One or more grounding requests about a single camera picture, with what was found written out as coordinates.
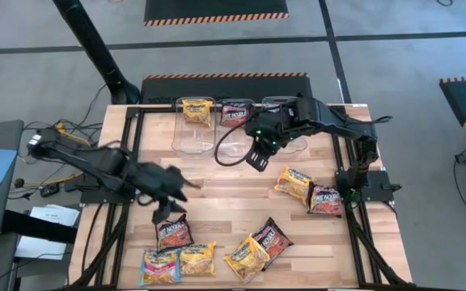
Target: concrete floor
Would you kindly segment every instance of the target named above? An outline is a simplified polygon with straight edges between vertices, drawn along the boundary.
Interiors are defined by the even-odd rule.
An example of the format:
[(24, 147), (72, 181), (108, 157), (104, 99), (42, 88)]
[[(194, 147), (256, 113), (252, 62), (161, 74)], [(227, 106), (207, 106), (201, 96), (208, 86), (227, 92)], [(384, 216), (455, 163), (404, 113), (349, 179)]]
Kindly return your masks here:
[[(287, 2), (289, 19), (143, 27), (142, 0), (83, 0), (108, 44), (326, 35), (316, 0)], [(466, 32), (466, 0), (455, 0), (451, 7), (435, 0), (327, 3), (339, 36)], [(0, 48), (77, 44), (50, 1), (0, 0)], [(453, 155), (466, 148), (466, 130), (458, 125), (438, 87), (439, 78), (466, 75), (466, 38), (337, 45), (353, 102), (368, 103), (373, 117), (395, 117), (392, 123), (378, 126), (379, 147), (392, 182), (404, 185), (396, 194), (396, 209), (415, 283), (466, 289), (466, 208), (451, 169)], [(112, 54), (137, 86), (145, 74), (303, 71), (309, 73), (317, 99), (341, 102), (326, 42), (133, 49)], [(81, 120), (102, 84), (82, 52), (0, 55), (0, 121)], [(87, 123), (101, 122), (109, 100), (108, 91), (103, 90)], [(22, 145), (31, 135), (31, 131), (24, 133)], [(56, 164), (46, 162), (33, 166), (18, 162), (15, 177), (41, 181), (56, 169)], [(457, 170), (466, 196), (466, 167)], [(73, 171), (66, 167), (58, 176)], [(78, 193), (47, 199), (37, 195), (30, 201), (11, 201), (8, 208), (71, 205), (78, 198)], [(23, 280), (22, 289), (58, 286), (49, 283), (63, 282), (64, 271)]]

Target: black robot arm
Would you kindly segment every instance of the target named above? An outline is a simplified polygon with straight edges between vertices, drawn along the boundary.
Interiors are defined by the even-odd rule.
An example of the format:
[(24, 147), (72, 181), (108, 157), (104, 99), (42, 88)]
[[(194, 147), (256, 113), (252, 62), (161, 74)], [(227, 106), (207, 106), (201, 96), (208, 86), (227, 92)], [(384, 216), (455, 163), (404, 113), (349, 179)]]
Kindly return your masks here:
[[(376, 122), (385, 122), (390, 117), (386, 118)], [(258, 171), (263, 171), (269, 157), (289, 142), (317, 133), (330, 133), (358, 144), (357, 161), (349, 169), (352, 188), (361, 188), (367, 183), (368, 167), (379, 158), (374, 122), (356, 120), (312, 98), (300, 98), (255, 112), (245, 125), (245, 133), (255, 138), (246, 162)]]
[(129, 151), (103, 146), (91, 148), (63, 136), (55, 129), (40, 129), (28, 142), (32, 157), (48, 161), (55, 159), (77, 167), (93, 176), (98, 184), (117, 195), (134, 198), (136, 190), (159, 202), (152, 222), (160, 223), (170, 213), (186, 212), (174, 200), (186, 201), (181, 188), (188, 182), (176, 167), (163, 169), (153, 163), (138, 163), (130, 159)]

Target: clear plastic bin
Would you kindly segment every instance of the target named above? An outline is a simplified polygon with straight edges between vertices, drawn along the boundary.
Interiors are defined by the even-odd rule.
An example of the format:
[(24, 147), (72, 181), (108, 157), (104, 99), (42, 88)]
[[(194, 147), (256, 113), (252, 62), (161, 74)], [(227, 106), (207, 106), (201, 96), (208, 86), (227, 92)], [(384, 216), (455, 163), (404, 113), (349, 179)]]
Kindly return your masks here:
[[(218, 141), (230, 130), (233, 126), (222, 125), (222, 106), (224, 103), (246, 103), (250, 108), (250, 112), (255, 110), (255, 102), (251, 99), (227, 99), (217, 102), (216, 109), (216, 118), (217, 128), (216, 128), (216, 142)], [(234, 132), (230, 133), (224, 141), (218, 146), (218, 157), (222, 161), (227, 158), (242, 158), (248, 154), (252, 145), (252, 137), (249, 137), (244, 132), (244, 127), (236, 129)]]
[[(210, 126), (202, 122), (188, 122), (184, 119), (183, 100), (211, 101)], [(215, 145), (215, 100), (210, 97), (184, 97), (176, 101), (176, 123), (172, 148), (183, 155), (205, 155), (213, 153)]]
[[(262, 106), (263, 108), (271, 108), (278, 106), (282, 103), (287, 103), (290, 100), (297, 99), (298, 97), (287, 97), (287, 96), (272, 96), (272, 97), (265, 97), (262, 99)], [(279, 109), (273, 109), (273, 112), (278, 112)], [(307, 148), (307, 140), (305, 137), (298, 137), (295, 140), (289, 142), (289, 144), (285, 148), (281, 148), (276, 156), (279, 158), (293, 158), (297, 156), (299, 153), (304, 151)]]

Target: wooden tabletop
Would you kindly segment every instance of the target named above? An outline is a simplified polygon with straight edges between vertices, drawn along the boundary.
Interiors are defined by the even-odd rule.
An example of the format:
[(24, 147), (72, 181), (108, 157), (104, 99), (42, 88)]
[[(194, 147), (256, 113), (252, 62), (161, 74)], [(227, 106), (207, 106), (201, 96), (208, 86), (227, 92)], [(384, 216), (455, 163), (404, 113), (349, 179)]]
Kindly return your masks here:
[[(367, 105), (345, 106), (352, 117), (369, 120)], [(100, 144), (119, 140), (125, 123), (127, 106), (109, 106), (100, 136)], [(145, 286), (162, 288), (328, 288), (356, 287), (354, 260), (350, 246), (348, 226), (344, 218), (307, 214), (300, 200), (273, 190), (285, 166), (301, 170), (318, 179), (318, 183), (334, 185), (337, 169), (332, 138), (326, 133), (307, 137), (308, 147), (297, 157), (272, 157), (267, 169), (259, 173), (247, 163), (235, 167), (221, 167), (211, 157), (181, 157), (172, 150), (174, 113), (148, 113), (145, 115), (139, 162), (154, 161), (164, 167), (174, 165), (201, 190), (185, 188), (189, 198), (181, 203), (187, 210), (187, 219), (196, 243), (217, 242), (214, 262), (215, 276), (183, 277), (174, 285)], [(346, 148), (341, 140), (344, 164), (348, 164)], [(371, 165), (382, 166), (381, 160)], [(395, 214), (381, 202), (366, 203), (375, 246), (388, 264), (404, 280), (411, 281), (400, 231)], [(150, 222), (156, 206), (141, 207), (133, 204), (129, 211), (124, 252), (118, 289), (138, 289), (139, 267), (145, 248), (155, 247), (155, 228)], [(107, 215), (107, 205), (97, 217), (89, 241), (88, 265), (100, 249)], [(70, 278), (80, 276), (83, 249), (87, 232), (95, 214), (96, 205), (83, 209), (78, 235), (70, 264)], [(282, 231), (294, 242), (278, 257), (266, 272), (261, 272), (246, 285), (226, 264), (224, 255), (234, 249), (250, 234), (272, 217)], [(371, 269), (366, 251), (361, 245), (366, 280), (371, 282)], [(110, 281), (114, 250), (109, 252), (104, 283)]]

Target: orange noodle package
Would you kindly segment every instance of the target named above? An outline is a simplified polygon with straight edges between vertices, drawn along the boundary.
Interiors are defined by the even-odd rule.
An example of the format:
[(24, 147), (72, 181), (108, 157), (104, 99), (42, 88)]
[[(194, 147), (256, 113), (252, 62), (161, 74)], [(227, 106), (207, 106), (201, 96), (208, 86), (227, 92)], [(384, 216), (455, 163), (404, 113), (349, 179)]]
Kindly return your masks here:
[(269, 254), (249, 235), (233, 254), (224, 259), (242, 282), (248, 283), (269, 262)]
[(179, 251), (144, 250), (138, 286), (180, 282)]
[(182, 276), (210, 276), (214, 274), (215, 242), (193, 244), (181, 250), (179, 260)]
[(211, 126), (212, 101), (205, 99), (183, 100), (183, 117), (186, 122), (203, 123)]
[(331, 187), (311, 183), (308, 193), (308, 213), (331, 214), (341, 217), (342, 203), (339, 192)]
[(294, 245), (271, 217), (252, 237), (267, 251), (270, 257), (269, 262), (265, 263), (262, 271), (265, 271), (287, 247)]
[(316, 181), (316, 179), (311, 176), (301, 171), (291, 169), (290, 167), (286, 167), (278, 178), (277, 184), (274, 186), (274, 190), (296, 197), (307, 205), (308, 184), (309, 182), (314, 181)]
[(193, 244), (190, 226), (186, 221), (186, 214), (176, 221), (162, 221), (155, 226), (158, 240), (158, 251), (168, 251)]

